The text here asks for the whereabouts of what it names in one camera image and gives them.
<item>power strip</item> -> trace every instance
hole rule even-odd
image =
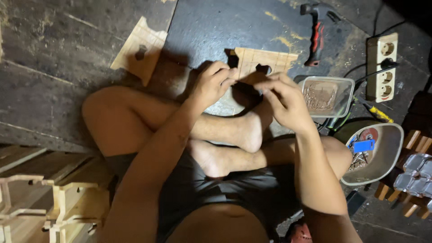
[[[397,37],[398,34],[393,33],[368,40],[368,74],[382,70],[381,62],[386,58],[396,61]],[[369,77],[366,87],[367,100],[380,103],[393,99],[395,77],[396,68]]]

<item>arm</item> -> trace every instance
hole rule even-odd
[[[159,192],[186,146],[201,113],[214,104],[236,72],[222,62],[210,65],[183,105],[138,152],[118,187],[101,235],[101,242],[155,242]]]
[[[284,74],[269,79],[256,84],[255,89],[263,91],[275,119],[296,133],[295,188],[312,240],[314,243],[361,242],[348,217],[345,196],[324,153],[302,92]]]

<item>person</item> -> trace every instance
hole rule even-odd
[[[264,243],[300,207],[314,242],[361,242],[339,184],[351,152],[319,136],[286,74],[255,84],[264,101],[244,116],[203,113],[236,71],[212,63],[181,105],[121,86],[85,100],[85,123],[121,179],[100,242]],[[295,138],[261,147],[273,117]]]

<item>hammer handle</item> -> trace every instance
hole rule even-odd
[[[323,39],[324,23],[317,21],[313,26],[312,45],[309,59],[305,62],[305,66],[318,66],[321,61],[321,52],[324,48]]]

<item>knee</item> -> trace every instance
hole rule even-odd
[[[84,120],[101,112],[109,112],[116,106],[121,106],[124,103],[122,102],[124,94],[129,90],[128,87],[111,86],[89,95],[81,107]]]
[[[321,141],[336,177],[338,179],[342,178],[353,161],[353,154],[342,142],[334,137],[322,137]]]

